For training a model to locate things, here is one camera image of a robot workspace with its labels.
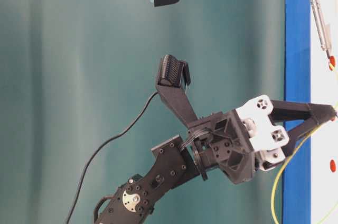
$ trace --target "wire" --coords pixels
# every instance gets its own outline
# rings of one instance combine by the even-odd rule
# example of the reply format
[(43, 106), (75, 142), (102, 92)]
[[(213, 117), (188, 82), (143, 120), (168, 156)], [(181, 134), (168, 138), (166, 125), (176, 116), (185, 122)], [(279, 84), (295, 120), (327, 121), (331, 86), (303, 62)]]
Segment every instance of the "wire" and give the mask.
[[(330, 68), (332, 69), (332, 71), (335, 72), (336, 74), (336, 78), (338, 81), (338, 71), (336, 70), (335, 66), (332, 65), (331, 63), (329, 63)], [(336, 103), (336, 105), (334, 106), (334, 109), (337, 110), (338, 108), (338, 102)], [(289, 164), (289, 162), (291, 161), (291, 159), (294, 157), (294, 155), (298, 152), (298, 150), (301, 148), (301, 146), (306, 142), (306, 140), (308, 138), (311, 137), (312, 134), (314, 134), (321, 126), (318, 126), (317, 128), (313, 129), (309, 134), (307, 134), (304, 139), (301, 141), (301, 143), (297, 146), (297, 148), (295, 149), (295, 151), (293, 152), (293, 154), (287, 159), (287, 161), (283, 164), (283, 166), (280, 168), (280, 170), (278, 171), (275, 181), (274, 181), (274, 185), (273, 185), (273, 189), (271, 192), (271, 214), (273, 216), (274, 222), (275, 224), (279, 224), (277, 216), (276, 216), (276, 211), (275, 211), (275, 196), (276, 196), (276, 190), (277, 190), (277, 184), (278, 181), (283, 173), (283, 171), (285, 170), (286, 166)], [(336, 203), (336, 205), (328, 212), (328, 214), (318, 223), (318, 224), (322, 224), (328, 217), (329, 215), (338, 207), (338, 202)]]
[(192, 135), (180, 145), (180, 151), (183, 151), (190, 143), (192, 143), (195, 139), (198, 137), (201, 137), (205, 134), (213, 134), (210, 129), (204, 128), (204, 129), (199, 129), (192, 133)]
[(278, 219), (277, 219), (277, 216), (276, 216), (276, 211), (275, 211), (275, 196), (276, 196), (276, 190), (277, 190), (277, 184), (278, 184), (278, 181), (284, 171), (284, 169), (286, 168), (286, 166), (289, 164), (289, 162), (292, 160), (292, 158), (295, 156), (295, 154), (298, 152), (298, 150), (301, 148), (301, 146), (306, 142), (306, 140), (308, 138), (311, 137), (311, 135), (317, 131), (318, 129), (320, 128), (317, 127), (315, 129), (313, 129), (309, 134), (307, 134), (304, 139), (300, 142), (300, 144), (296, 147), (296, 149), (294, 150), (293, 154), (286, 160), (286, 162), (283, 164), (283, 166), (280, 168), (280, 170), (278, 171), (277, 175), (276, 175), (276, 178), (275, 178), (275, 181), (274, 181), (274, 185), (273, 185), (273, 190), (271, 192), (271, 213), (273, 215), (273, 219), (274, 219), (274, 222), (275, 224), (279, 224), (278, 222)]
[(334, 207), (325, 215), (323, 219), (321, 219), (318, 224), (324, 223), (324, 221), (333, 213), (333, 211), (338, 207), (338, 202), (334, 205)]
[(120, 138), (121, 136), (123, 136), (126, 132), (128, 132), (133, 125), (136, 124), (136, 122), (142, 117), (143, 113), (146, 111), (149, 103), (151, 102), (151, 100), (157, 95), (158, 93), (157, 92), (154, 92), (147, 100), (144, 108), (142, 109), (141, 113), (135, 118), (135, 120), (127, 127), (125, 128), (121, 133), (117, 134), (116, 136), (106, 140), (105, 142), (103, 142), (99, 148), (92, 154), (92, 156), (89, 158), (88, 162), (85, 164), (84, 168), (83, 168), (83, 171), (82, 171), (82, 174), (81, 174), (81, 177), (80, 177), (80, 181), (79, 181), (79, 184), (78, 184), (78, 187), (77, 187), (77, 190), (76, 190), (76, 193), (75, 193), (75, 197), (73, 199), (73, 203), (71, 205), (71, 208), (69, 210), (69, 213), (67, 215), (67, 218), (65, 220), (65, 224), (68, 224), (69, 221), (70, 221), (70, 218), (74, 212), (74, 209), (75, 209), (75, 206), (76, 206), (76, 203), (78, 202), (78, 199), (79, 199), (79, 194), (80, 194), (80, 191), (81, 191), (81, 187), (82, 187), (82, 184), (83, 184), (83, 179), (85, 178), (85, 174), (87, 172), (87, 169), (88, 169), (88, 166), (89, 164), (91, 163), (91, 161), (94, 159), (94, 157), (97, 155), (97, 153), (105, 146), (107, 145), (109, 142), (117, 139), (117, 138)]

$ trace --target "red cap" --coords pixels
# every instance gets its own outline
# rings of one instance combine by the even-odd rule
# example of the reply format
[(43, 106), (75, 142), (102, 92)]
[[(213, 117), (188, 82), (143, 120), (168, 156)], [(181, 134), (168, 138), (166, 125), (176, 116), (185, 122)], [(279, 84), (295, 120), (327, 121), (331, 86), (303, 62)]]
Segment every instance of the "red cap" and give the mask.
[(332, 71), (333, 69), (330, 67), (330, 64), (333, 65), (333, 67), (336, 67), (336, 60), (334, 59), (334, 56), (330, 56), (330, 60), (328, 62), (328, 67)]

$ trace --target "metal shaft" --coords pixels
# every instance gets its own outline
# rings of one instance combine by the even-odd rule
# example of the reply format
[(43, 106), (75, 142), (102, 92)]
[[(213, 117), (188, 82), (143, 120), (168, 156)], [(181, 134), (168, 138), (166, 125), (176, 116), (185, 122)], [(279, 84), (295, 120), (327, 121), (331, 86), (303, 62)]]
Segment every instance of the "metal shaft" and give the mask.
[(331, 44), (330, 39), (327, 36), (326, 32), (326, 25), (324, 22), (324, 15), (322, 12), (321, 4), (319, 0), (310, 0), (311, 1), (311, 7), (313, 11), (313, 15), (315, 18), (317, 31), (319, 35), (319, 39), (321, 42), (321, 47), (323, 51), (326, 51), (327, 58), (330, 59), (331, 56)]

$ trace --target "red dot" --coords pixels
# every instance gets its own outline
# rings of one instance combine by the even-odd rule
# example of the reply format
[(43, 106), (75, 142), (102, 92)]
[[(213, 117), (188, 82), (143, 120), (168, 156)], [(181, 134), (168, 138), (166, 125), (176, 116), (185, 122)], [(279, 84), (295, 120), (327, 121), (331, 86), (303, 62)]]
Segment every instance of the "red dot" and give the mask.
[(336, 163), (334, 162), (334, 160), (330, 161), (330, 169), (333, 173), (336, 172)]

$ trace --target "robotic arm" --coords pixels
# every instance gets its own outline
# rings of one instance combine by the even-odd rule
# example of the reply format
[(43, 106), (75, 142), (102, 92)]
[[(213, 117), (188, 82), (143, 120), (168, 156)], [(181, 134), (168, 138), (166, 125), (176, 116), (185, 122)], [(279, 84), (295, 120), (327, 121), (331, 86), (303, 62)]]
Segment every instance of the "robotic arm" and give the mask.
[[(161, 60), (156, 89), (187, 127), (187, 140), (177, 135), (151, 149), (156, 161), (148, 174), (131, 177), (114, 195), (103, 197), (95, 207), (94, 224), (144, 223), (166, 192), (199, 175), (206, 180), (212, 169), (219, 168), (234, 184), (250, 181), (258, 170), (282, 164), (292, 155), (297, 140), (336, 116), (330, 105), (275, 101), (262, 95), (225, 114), (198, 119), (183, 88), (190, 82), (185, 61), (172, 55)], [(275, 125), (290, 120), (304, 122), (288, 132)]]

